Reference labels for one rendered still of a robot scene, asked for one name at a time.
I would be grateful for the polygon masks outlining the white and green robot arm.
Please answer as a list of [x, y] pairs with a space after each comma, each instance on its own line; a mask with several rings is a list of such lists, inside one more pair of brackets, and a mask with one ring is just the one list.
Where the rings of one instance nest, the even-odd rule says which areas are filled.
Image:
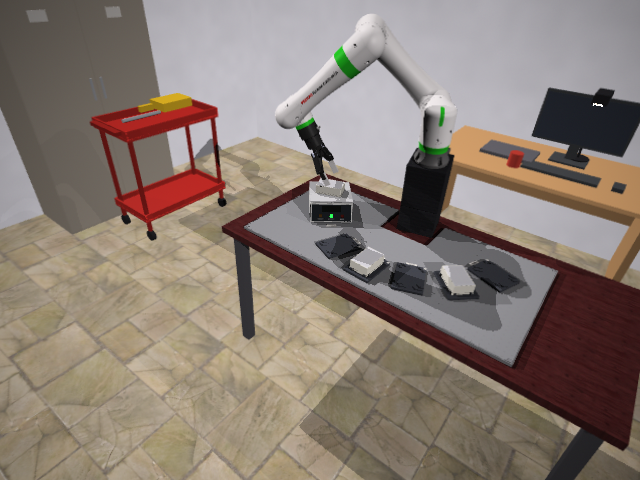
[[449, 93], [411, 58], [379, 15], [363, 16], [356, 27], [362, 24], [367, 26], [355, 30], [304, 87], [277, 107], [276, 122], [285, 129], [296, 127], [302, 140], [314, 137], [321, 126], [316, 124], [311, 110], [378, 60], [419, 108], [424, 103], [427, 105], [422, 118], [419, 148], [414, 154], [415, 163], [429, 169], [447, 166], [451, 150], [448, 147], [457, 116], [457, 108], [449, 101]]

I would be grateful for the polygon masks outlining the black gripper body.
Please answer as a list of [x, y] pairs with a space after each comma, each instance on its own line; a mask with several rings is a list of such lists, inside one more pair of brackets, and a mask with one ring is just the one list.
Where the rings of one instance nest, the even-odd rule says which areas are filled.
[[[308, 139], [308, 140], [304, 140], [308, 149], [309, 150], [313, 150], [313, 153], [316, 151], [318, 158], [320, 157], [320, 152], [319, 150], [321, 150], [322, 147], [322, 139], [319, 135], [319, 133], [317, 135], [315, 135], [314, 137]], [[319, 146], [320, 145], [320, 146]]]

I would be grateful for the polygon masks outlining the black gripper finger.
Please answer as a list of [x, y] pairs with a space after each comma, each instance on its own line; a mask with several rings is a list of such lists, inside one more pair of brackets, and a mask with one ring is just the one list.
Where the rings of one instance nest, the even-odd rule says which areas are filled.
[[311, 157], [313, 159], [313, 163], [314, 163], [314, 166], [315, 166], [316, 173], [320, 175], [324, 185], [328, 186], [328, 185], [330, 185], [330, 182], [329, 182], [329, 180], [328, 180], [328, 178], [327, 178], [327, 176], [326, 176], [326, 174], [324, 172], [324, 169], [323, 169], [322, 150], [319, 150], [319, 152], [320, 152], [320, 157], [319, 158], [318, 158], [318, 155], [317, 155], [316, 151], [311, 154]]
[[338, 172], [338, 169], [337, 169], [337, 167], [336, 167], [336, 165], [335, 165], [335, 163], [334, 163], [334, 160], [333, 160], [333, 159], [334, 159], [334, 157], [333, 157], [333, 155], [332, 155], [332, 154], [331, 154], [331, 152], [327, 149], [327, 147], [325, 146], [325, 144], [324, 144], [324, 143], [322, 144], [322, 147], [323, 147], [323, 148], [321, 148], [321, 150], [324, 152], [323, 157], [328, 161], [328, 163], [329, 163], [329, 165], [330, 165], [330, 167], [331, 167], [331, 169], [332, 169], [333, 173], [337, 173], [337, 172]]

